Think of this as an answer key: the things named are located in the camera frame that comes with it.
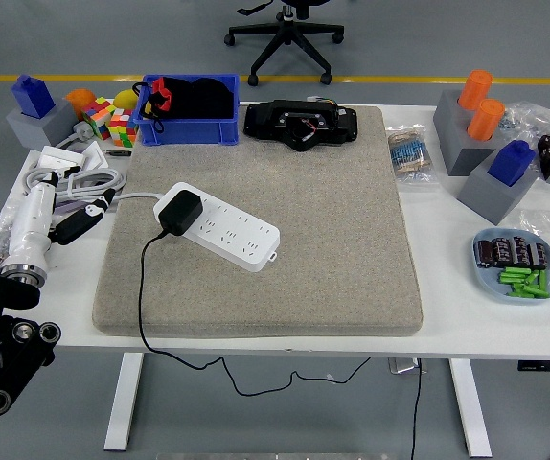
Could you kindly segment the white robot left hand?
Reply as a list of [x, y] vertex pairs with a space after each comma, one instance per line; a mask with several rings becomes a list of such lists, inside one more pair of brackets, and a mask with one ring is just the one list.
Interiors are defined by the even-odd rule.
[[2, 263], [6, 273], [19, 268], [46, 269], [45, 252], [53, 242], [66, 245], [92, 229], [111, 205], [117, 189], [111, 182], [105, 184], [96, 199], [79, 209], [52, 228], [57, 186], [66, 182], [64, 193], [71, 199], [82, 200], [85, 194], [74, 187], [77, 179], [118, 179], [119, 174], [111, 169], [96, 169], [83, 172], [79, 167], [66, 170], [45, 169], [41, 179], [30, 189], [20, 204], [11, 228], [8, 257]]

